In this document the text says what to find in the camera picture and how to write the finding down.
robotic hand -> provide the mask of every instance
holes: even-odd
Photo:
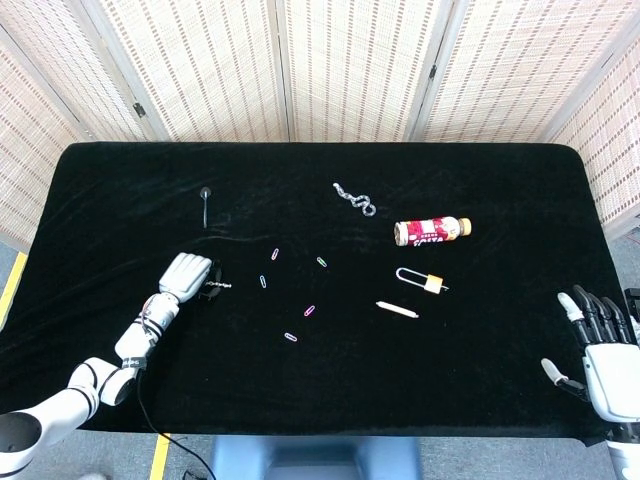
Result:
[[[609,298],[600,300],[578,285],[574,293],[581,308],[566,293],[558,300],[584,348],[587,386],[560,373],[549,359],[542,359],[542,368],[555,386],[591,402],[600,418],[614,424],[607,445],[616,476],[640,479],[640,348]]]
[[[125,399],[178,305],[198,292],[211,264],[208,258],[186,253],[173,260],[160,279],[160,293],[145,302],[115,346],[121,368],[90,358],[76,367],[66,389],[35,407],[0,415],[0,478],[17,478],[40,449],[93,417],[100,402],[115,406]]]

black cable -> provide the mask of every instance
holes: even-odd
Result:
[[[185,447],[184,445],[182,445],[180,442],[178,442],[177,440],[174,440],[173,438],[171,438],[168,435],[165,435],[164,433],[160,433],[158,431],[158,429],[156,427],[153,426],[153,424],[151,423],[151,419],[149,418],[149,414],[147,413],[147,409],[144,407],[144,403],[142,402],[142,377],[144,376],[144,370],[140,370],[139,373],[139,377],[138,377],[138,385],[136,388],[137,394],[138,394],[138,404],[140,404],[140,410],[142,410],[142,414],[144,415],[144,419],[147,421],[147,425],[149,425],[149,428],[154,431],[155,433],[157,433],[158,435],[160,435],[163,438],[166,438],[167,440],[169,440],[171,443],[173,443],[176,447],[181,448],[182,450],[184,450],[187,453],[190,453],[191,455],[193,455],[194,457],[196,457],[198,460],[200,460],[200,463],[202,463],[202,465],[204,465],[204,467],[207,469],[207,471],[209,472],[209,475],[211,475],[212,480],[216,480],[216,476],[213,474],[213,470],[211,470],[211,467],[209,466],[209,464],[207,462],[205,462],[202,457],[200,455],[198,455],[196,452],[194,452],[193,450],[188,449],[187,447]]]

black tablecloth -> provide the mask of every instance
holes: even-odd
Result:
[[[369,195],[377,214],[363,216],[333,182]],[[203,186],[213,192],[206,231]],[[469,217],[471,236],[395,245],[394,222],[444,215]],[[151,357],[144,396],[163,431],[585,438],[604,430],[540,367],[549,357],[583,378],[558,291],[579,282],[622,304],[569,148],[73,145],[0,335],[0,411],[60,390],[88,357],[117,364],[115,342],[181,251],[220,259],[233,288],[183,305]],[[444,277],[450,291],[402,283],[398,267]],[[420,318],[381,310],[378,300]],[[315,312],[304,317],[309,305]],[[133,397],[103,406],[86,428],[147,431]]]

yellow floor stripe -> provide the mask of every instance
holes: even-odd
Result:
[[[20,283],[20,277],[22,276],[25,263],[27,263],[27,256],[22,252],[18,253],[9,278],[7,279],[7,284],[2,292],[2,297],[0,297],[0,330],[2,330],[4,322],[7,319],[7,313],[9,313],[13,295],[16,293],[18,284]]]
[[[153,454],[153,463],[151,464],[151,473],[149,480],[162,480],[164,477],[164,465],[167,463],[167,455],[169,453],[169,440],[158,435],[156,440],[156,451]]]

bottle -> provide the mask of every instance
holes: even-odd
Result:
[[[397,222],[394,227],[396,245],[418,247],[423,243],[448,242],[471,233],[468,218],[440,217],[430,220]]]

